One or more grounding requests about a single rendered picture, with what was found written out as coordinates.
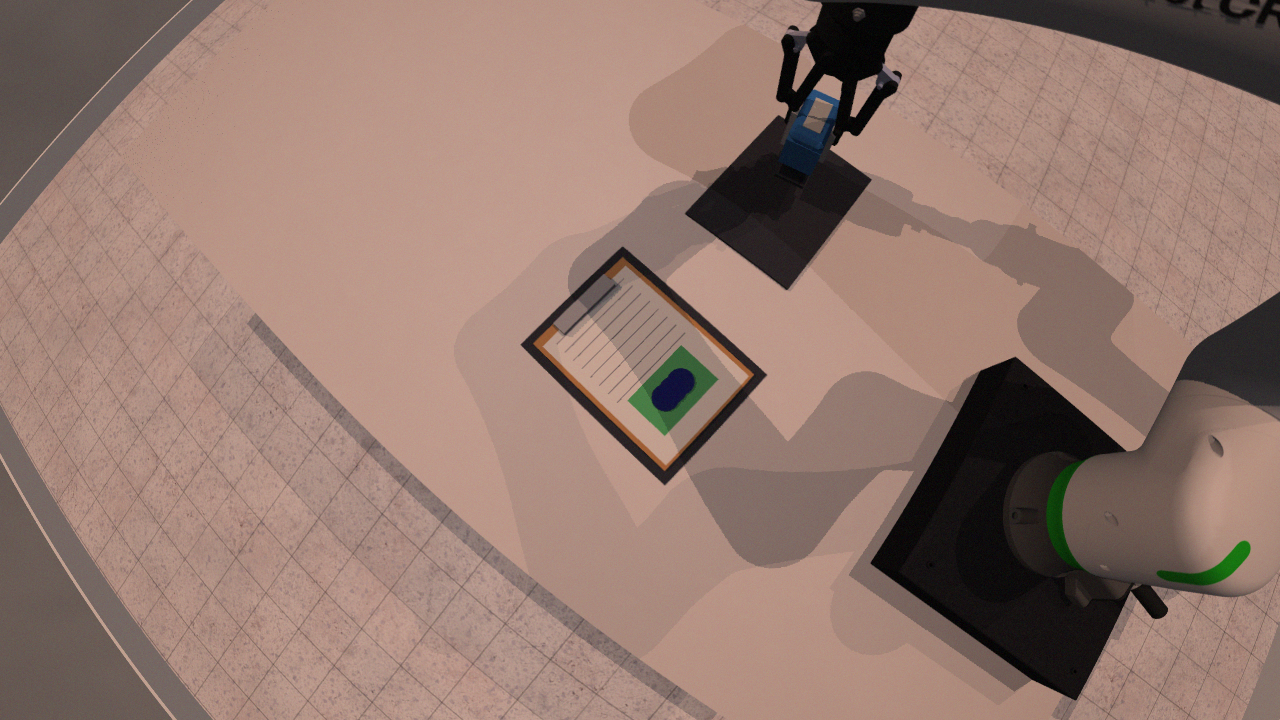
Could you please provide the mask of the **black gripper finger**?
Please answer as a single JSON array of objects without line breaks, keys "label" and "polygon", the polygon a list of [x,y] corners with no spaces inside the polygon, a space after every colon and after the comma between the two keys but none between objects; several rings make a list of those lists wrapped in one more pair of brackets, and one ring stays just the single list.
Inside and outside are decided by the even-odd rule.
[{"label": "black gripper finger", "polygon": [[826,70],[835,61],[835,54],[826,51],[823,56],[820,56],[820,60],[812,68],[797,91],[794,91],[792,86],[797,69],[799,55],[806,44],[806,35],[810,31],[799,31],[796,26],[788,26],[785,37],[781,40],[785,59],[780,74],[780,85],[776,99],[780,102],[786,102],[788,105],[788,111],[785,117],[785,124],[787,126],[781,140],[782,145],[785,145],[785,141],[788,137],[788,131],[794,126],[794,120],[797,118],[804,101],[809,94],[812,94],[812,90],[817,86],[818,81],[820,81],[820,78],[826,74]]},{"label": "black gripper finger", "polygon": [[899,70],[890,70],[890,68],[883,63],[883,69],[879,74],[877,74],[876,88],[867,99],[867,102],[864,102],[861,110],[858,113],[858,117],[850,117],[858,87],[858,82],[855,82],[856,72],[858,64],[855,61],[847,61],[844,68],[844,81],[836,123],[829,133],[829,138],[823,149],[823,152],[820,152],[820,158],[818,160],[820,163],[826,160],[831,146],[838,143],[844,132],[849,131],[852,136],[859,136],[861,133],[861,129],[864,129],[867,123],[870,120],[870,117],[873,117],[876,110],[881,106],[881,102],[892,94],[896,94],[900,79],[902,78],[902,74]]}]

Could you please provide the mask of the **blue self-inking stamp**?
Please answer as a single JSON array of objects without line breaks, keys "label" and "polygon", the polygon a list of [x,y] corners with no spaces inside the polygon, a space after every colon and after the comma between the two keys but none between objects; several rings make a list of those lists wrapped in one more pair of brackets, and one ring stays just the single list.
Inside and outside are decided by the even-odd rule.
[{"label": "blue self-inking stamp", "polygon": [[838,102],[835,97],[812,90],[785,141],[776,177],[803,190],[835,127]]}]

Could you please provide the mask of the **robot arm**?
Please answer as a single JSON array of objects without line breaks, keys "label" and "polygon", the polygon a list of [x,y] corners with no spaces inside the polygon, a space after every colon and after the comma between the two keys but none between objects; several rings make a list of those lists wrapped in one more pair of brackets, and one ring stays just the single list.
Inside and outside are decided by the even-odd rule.
[{"label": "robot arm", "polygon": [[[1280,0],[806,1],[873,36],[899,35],[918,6],[1016,20],[1280,105]],[[1151,585],[1239,597],[1268,584],[1280,569],[1280,292],[1192,350],[1140,448],[1079,460],[1028,459],[1004,498],[1014,556],[1065,577],[1074,605],[1132,591],[1160,619],[1169,609]]]}]

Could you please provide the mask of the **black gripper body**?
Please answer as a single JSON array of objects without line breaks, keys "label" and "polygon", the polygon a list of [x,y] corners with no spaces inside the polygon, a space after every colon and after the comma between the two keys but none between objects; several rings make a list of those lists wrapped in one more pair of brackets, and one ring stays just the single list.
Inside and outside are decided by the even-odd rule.
[{"label": "black gripper body", "polygon": [[[858,82],[881,73],[884,63],[884,53],[892,38],[893,35],[872,36],[850,29],[838,23],[838,20],[835,20],[826,12],[826,8],[820,6],[817,26],[813,26],[806,35],[806,45],[815,64],[826,51],[835,54],[835,61],[826,70],[826,76],[833,76],[841,82],[844,81],[844,68],[847,61],[855,61],[858,64],[855,82]],[[847,58],[840,56],[837,53]]]}]

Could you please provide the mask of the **dark blue ink mark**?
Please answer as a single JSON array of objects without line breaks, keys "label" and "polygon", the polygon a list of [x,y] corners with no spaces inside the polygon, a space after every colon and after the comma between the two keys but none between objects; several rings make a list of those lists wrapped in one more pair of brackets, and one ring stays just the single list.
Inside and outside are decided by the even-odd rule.
[{"label": "dark blue ink mark", "polygon": [[675,407],[677,406],[677,404],[678,404],[678,402],[677,402],[677,404],[669,404],[669,402],[667,402],[667,401],[666,401],[664,398],[662,398],[662,397],[660,397],[660,386],[658,386],[658,387],[657,387],[657,388],[655,388],[654,391],[653,391],[653,393],[652,393],[652,402],[653,402],[653,404],[654,404],[654,406],[655,406],[657,409],[659,409],[660,411],[669,411],[669,410],[675,409]]},{"label": "dark blue ink mark", "polygon": [[667,384],[675,395],[687,395],[694,387],[692,373],[687,369],[678,368],[669,373]]},{"label": "dark blue ink mark", "polygon": [[675,395],[675,393],[673,393],[673,392],[672,392],[672,391],[669,389],[669,387],[668,387],[668,384],[667,384],[667,379],[668,379],[668,377],[667,377],[667,378],[666,378],[664,380],[662,380],[662,383],[660,383],[660,397],[662,397],[662,398],[664,398],[664,400],[666,400],[667,402],[669,402],[669,404],[677,404],[677,402],[680,402],[681,400],[684,400],[684,397],[685,397],[686,395]]}]

